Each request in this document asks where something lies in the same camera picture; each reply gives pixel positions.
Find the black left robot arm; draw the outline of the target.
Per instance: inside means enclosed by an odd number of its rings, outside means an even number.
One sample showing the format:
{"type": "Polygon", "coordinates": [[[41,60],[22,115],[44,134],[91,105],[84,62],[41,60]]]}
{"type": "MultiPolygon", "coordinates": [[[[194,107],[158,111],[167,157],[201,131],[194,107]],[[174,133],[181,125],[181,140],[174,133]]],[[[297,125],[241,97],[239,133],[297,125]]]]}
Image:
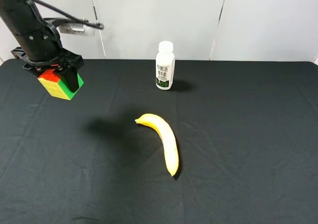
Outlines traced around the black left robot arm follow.
{"type": "Polygon", "coordinates": [[[71,92],[79,89],[83,58],[63,48],[56,28],[66,19],[45,20],[32,0],[0,0],[0,17],[19,44],[11,53],[26,71],[40,77],[50,70],[71,92]]]}

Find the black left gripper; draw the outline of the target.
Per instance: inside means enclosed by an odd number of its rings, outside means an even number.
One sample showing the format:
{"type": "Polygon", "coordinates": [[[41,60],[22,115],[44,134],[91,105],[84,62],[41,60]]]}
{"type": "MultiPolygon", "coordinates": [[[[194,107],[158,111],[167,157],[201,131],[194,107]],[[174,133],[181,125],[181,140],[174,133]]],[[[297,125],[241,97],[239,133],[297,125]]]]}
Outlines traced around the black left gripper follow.
{"type": "MultiPolygon", "coordinates": [[[[10,27],[19,47],[11,51],[17,59],[23,59],[34,67],[50,67],[58,65],[57,75],[71,92],[79,89],[78,71],[83,65],[81,55],[74,54],[63,48],[57,27],[71,23],[65,18],[45,18],[31,22],[20,22],[10,27]]],[[[30,69],[36,77],[41,71],[30,69]]]]}

